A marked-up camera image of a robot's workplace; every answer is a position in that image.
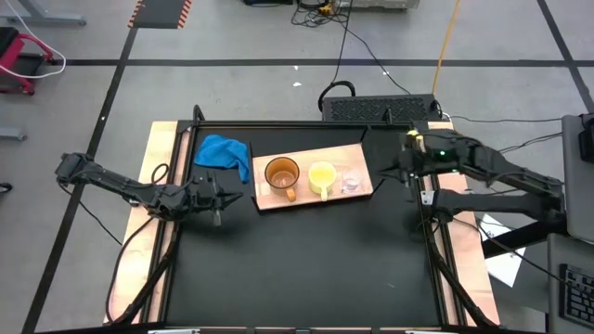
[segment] concrete floor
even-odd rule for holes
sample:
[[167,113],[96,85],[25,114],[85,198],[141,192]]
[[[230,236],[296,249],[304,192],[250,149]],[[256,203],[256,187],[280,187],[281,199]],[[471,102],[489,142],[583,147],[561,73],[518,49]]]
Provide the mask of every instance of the concrete floor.
[[[118,59],[128,34],[135,0],[45,0],[50,11],[84,14],[85,27],[32,27],[48,44],[71,59]],[[422,0],[403,13],[354,13],[350,28],[378,58],[436,59],[455,0]],[[590,0],[547,0],[574,59],[594,59]],[[5,9],[0,2],[0,10]],[[292,26],[292,6],[246,7],[237,0],[195,2],[181,31],[140,30],[130,59],[336,58],[342,28]],[[347,37],[345,58],[369,58],[356,39]],[[563,60],[536,0],[462,2],[448,59]],[[19,332],[44,272],[64,215],[67,196],[55,183],[62,152],[86,151],[115,68],[71,66],[44,79],[33,97],[0,96],[0,124],[21,126],[22,143],[0,142],[0,179],[15,186],[0,198],[0,324]],[[389,67],[412,93],[429,93],[432,67]],[[209,120],[319,120],[319,92],[335,71],[329,66],[164,67],[128,66],[113,102],[96,160],[131,176],[138,175],[149,126],[157,120],[189,119],[194,104]],[[580,68],[594,89],[594,69]],[[358,94],[400,94],[375,66],[341,67],[339,79],[352,81]],[[344,92],[335,91],[334,95]],[[442,72],[437,98],[452,115],[476,119],[559,117],[587,112],[567,68],[463,68]],[[559,132],[558,123],[477,124],[456,120],[462,133],[494,148]],[[515,163],[563,179],[561,140],[513,152]],[[119,237],[129,207],[117,197],[88,187],[83,202]],[[496,215],[505,225],[527,221]],[[118,246],[83,211],[76,214],[37,330],[99,326]],[[529,249],[532,259],[546,254]],[[536,308],[538,284],[546,278],[523,264],[517,287],[494,282],[502,323],[542,330]]]

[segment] blue towel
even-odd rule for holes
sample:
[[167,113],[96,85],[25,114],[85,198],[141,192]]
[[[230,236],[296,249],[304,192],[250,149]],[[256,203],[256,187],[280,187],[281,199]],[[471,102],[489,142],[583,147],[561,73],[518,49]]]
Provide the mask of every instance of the blue towel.
[[221,135],[207,135],[202,141],[194,163],[205,167],[239,168],[239,178],[246,184],[250,181],[248,148],[245,144]]

